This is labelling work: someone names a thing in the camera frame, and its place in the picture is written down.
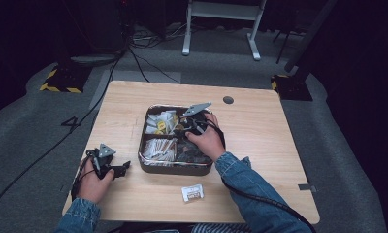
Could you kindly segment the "person's right hand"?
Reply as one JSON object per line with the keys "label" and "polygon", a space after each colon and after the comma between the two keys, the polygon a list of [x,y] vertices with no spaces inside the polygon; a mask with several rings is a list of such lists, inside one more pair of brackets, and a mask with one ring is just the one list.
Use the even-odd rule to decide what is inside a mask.
{"label": "person's right hand", "polygon": [[226,151],[221,142],[220,136],[212,127],[208,127],[202,135],[195,135],[191,132],[186,132],[185,136],[212,161],[216,161]]}

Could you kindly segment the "person's left hand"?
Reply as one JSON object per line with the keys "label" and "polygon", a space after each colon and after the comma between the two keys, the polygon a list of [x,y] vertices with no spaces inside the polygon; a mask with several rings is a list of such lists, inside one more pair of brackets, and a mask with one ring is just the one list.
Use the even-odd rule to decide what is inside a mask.
{"label": "person's left hand", "polygon": [[86,159],[81,172],[81,180],[79,182],[79,190],[76,197],[98,204],[107,193],[113,178],[114,170],[110,170],[106,176],[100,180],[94,172],[92,162],[89,159]]}

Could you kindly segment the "grey tape strip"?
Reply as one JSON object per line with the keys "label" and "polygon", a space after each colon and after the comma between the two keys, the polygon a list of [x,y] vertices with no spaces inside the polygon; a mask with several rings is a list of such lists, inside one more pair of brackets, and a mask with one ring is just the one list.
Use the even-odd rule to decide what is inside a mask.
{"label": "grey tape strip", "polygon": [[314,185],[311,185],[309,183],[300,183],[298,184],[298,188],[303,191],[303,190],[309,190],[312,193],[317,192],[317,188]]}

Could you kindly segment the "grey flat stand base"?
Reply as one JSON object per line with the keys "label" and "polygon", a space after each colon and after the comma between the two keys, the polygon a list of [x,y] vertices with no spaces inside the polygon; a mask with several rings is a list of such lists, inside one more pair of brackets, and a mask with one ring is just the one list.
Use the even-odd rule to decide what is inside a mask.
{"label": "grey flat stand base", "polygon": [[116,61],[117,56],[114,54],[91,54],[84,56],[73,56],[71,60],[81,66],[98,67],[110,64]]}

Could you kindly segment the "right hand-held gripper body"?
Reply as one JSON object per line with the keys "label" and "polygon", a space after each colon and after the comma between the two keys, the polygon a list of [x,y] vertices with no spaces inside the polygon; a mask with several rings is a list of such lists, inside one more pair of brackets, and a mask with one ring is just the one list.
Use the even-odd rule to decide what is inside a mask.
{"label": "right hand-held gripper body", "polygon": [[184,131],[189,131],[195,135],[201,135],[206,131],[207,118],[205,113],[211,102],[191,105],[180,117],[179,122],[183,125]]}

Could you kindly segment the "thin black stand leg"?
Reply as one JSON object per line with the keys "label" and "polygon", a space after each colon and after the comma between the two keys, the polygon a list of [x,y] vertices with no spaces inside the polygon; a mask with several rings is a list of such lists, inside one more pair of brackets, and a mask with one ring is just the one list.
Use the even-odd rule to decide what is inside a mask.
{"label": "thin black stand leg", "polygon": [[276,57],[276,61],[275,61],[275,64],[279,64],[279,61],[283,55],[283,52],[287,46],[287,43],[288,43],[288,40],[291,36],[301,36],[301,34],[298,34],[297,32],[295,31],[288,31],[288,32],[285,32],[283,30],[279,30],[276,34],[275,34],[275,37],[272,39],[272,43],[275,44],[275,42],[277,41],[277,39],[279,38],[280,35],[284,35],[284,38],[283,38],[283,41],[281,43],[281,47],[280,47],[280,50],[279,50],[279,53]]}

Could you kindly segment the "small white red-label sachet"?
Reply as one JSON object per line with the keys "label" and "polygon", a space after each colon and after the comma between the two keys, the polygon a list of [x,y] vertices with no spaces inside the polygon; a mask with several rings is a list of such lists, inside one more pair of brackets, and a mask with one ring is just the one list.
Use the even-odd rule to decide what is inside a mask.
{"label": "small white red-label sachet", "polygon": [[185,186],[181,189],[181,193],[184,202],[190,202],[204,197],[204,190],[201,184]]}

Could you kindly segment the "dark slanted pole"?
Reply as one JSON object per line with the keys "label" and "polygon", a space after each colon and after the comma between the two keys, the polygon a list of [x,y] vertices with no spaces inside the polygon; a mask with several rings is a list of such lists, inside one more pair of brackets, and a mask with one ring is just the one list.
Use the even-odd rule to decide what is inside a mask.
{"label": "dark slanted pole", "polygon": [[303,37],[302,41],[297,46],[296,51],[284,66],[285,71],[291,72],[293,68],[297,66],[298,69],[295,72],[295,76],[306,77],[309,75],[312,65],[308,61],[304,62],[304,56],[310,56],[308,50],[309,48],[313,48],[316,35],[329,17],[331,11],[334,9],[337,1],[338,0],[327,0],[324,6],[315,13],[315,17],[312,19],[306,35]]}

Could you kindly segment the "white metal stand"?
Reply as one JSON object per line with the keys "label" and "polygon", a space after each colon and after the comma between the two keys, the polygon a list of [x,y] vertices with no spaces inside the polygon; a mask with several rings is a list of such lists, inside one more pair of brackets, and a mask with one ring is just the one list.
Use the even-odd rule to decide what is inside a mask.
{"label": "white metal stand", "polygon": [[193,17],[214,17],[224,19],[238,19],[253,22],[252,32],[246,34],[251,54],[255,61],[261,59],[256,46],[255,37],[265,10],[267,0],[260,0],[256,6],[235,5],[226,3],[203,2],[188,0],[186,10],[186,29],[181,53],[187,56],[190,53],[191,22]]}

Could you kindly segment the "pile of white-brown stick packets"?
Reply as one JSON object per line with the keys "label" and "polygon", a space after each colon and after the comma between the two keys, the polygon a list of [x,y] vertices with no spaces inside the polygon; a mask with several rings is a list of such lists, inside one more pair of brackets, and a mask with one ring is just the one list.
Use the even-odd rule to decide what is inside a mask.
{"label": "pile of white-brown stick packets", "polygon": [[175,139],[150,139],[146,142],[143,157],[151,161],[174,161],[176,159]]}

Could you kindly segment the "square metal divided tray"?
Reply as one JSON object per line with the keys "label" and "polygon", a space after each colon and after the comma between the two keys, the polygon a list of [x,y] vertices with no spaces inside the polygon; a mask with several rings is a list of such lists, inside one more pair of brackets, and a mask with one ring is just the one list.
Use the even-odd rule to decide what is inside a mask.
{"label": "square metal divided tray", "polygon": [[173,135],[146,134],[147,115],[148,114],[157,115],[164,111],[176,111],[177,116],[179,118],[189,107],[158,104],[158,105],[152,105],[148,108],[145,114],[145,123],[143,126],[142,139],[140,142],[140,147],[138,152],[138,157],[139,157],[141,167],[145,172],[153,173],[153,174],[204,176],[210,171],[212,161],[211,163],[208,163],[208,164],[197,164],[197,163],[178,162],[176,160],[172,162],[151,161],[143,157],[143,150],[146,146],[146,142],[150,139],[157,139],[157,138],[175,139],[177,141],[176,152],[178,152],[178,143],[179,143],[177,134],[175,133],[175,131]]}

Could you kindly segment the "black yellow-striped stand base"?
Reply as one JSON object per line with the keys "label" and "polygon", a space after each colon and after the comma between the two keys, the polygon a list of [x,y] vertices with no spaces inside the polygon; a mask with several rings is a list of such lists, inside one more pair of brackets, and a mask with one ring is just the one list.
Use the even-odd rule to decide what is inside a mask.
{"label": "black yellow-striped stand base", "polygon": [[65,68],[55,65],[40,89],[54,92],[83,93],[90,73],[90,67],[74,65],[72,68]]}
{"label": "black yellow-striped stand base", "polygon": [[271,76],[272,90],[281,100],[311,101],[312,96],[305,83],[298,82],[293,76]]}

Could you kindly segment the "pile of yellow-label white packets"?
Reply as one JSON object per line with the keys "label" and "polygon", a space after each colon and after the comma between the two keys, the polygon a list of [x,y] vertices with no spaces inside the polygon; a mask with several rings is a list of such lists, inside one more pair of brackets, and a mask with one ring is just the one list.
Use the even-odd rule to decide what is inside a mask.
{"label": "pile of yellow-label white packets", "polygon": [[176,111],[164,111],[160,114],[148,114],[146,120],[146,134],[173,135],[179,124]]}

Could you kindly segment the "person's striped pants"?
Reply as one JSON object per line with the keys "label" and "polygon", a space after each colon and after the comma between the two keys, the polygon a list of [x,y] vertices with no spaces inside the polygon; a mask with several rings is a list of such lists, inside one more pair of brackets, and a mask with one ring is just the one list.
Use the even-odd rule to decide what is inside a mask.
{"label": "person's striped pants", "polygon": [[197,223],[191,233],[251,233],[251,229],[238,223]]}

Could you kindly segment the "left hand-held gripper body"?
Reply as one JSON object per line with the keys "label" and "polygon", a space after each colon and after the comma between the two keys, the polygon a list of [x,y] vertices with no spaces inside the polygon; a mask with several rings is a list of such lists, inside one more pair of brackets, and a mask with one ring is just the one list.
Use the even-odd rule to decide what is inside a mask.
{"label": "left hand-held gripper body", "polygon": [[105,144],[101,144],[99,148],[87,150],[86,155],[92,159],[93,168],[97,177],[102,180],[111,170],[111,162],[115,150]]}

